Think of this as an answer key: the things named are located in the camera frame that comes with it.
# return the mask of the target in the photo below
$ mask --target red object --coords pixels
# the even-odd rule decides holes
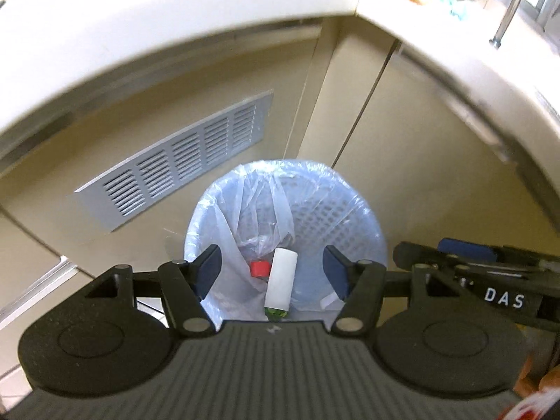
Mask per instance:
[[[266,260],[256,260],[249,265],[253,278],[267,278],[271,274],[271,264]]]

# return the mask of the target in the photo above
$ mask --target metal rod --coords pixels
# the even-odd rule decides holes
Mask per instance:
[[[498,31],[494,35],[494,38],[490,40],[490,44],[492,44],[495,48],[499,49],[502,45],[503,35],[510,26],[511,20],[513,20],[521,2],[522,0],[511,0],[510,5],[507,7],[506,14],[504,14],[502,22],[499,24]]]

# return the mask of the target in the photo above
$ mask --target trash bin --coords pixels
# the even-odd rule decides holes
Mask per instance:
[[[288,319],[320,319],[327,327],[343,303],[323,273],[325,246],[351,260],[387,264],[368,203],[335,171],[312,161],[257,161],[214,182],[192,215],[185,259],[211,244],[222,250],[222,271],[202,305],[217,327],[224,319],[267,320],[267,283],[251,277],[249,264],[271,260],[277,247],[298,253]]]

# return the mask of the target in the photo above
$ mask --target air vent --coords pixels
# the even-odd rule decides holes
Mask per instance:
[[[272,92],[183,128],[75,191],[114,230],[181,186],[261,141]]]

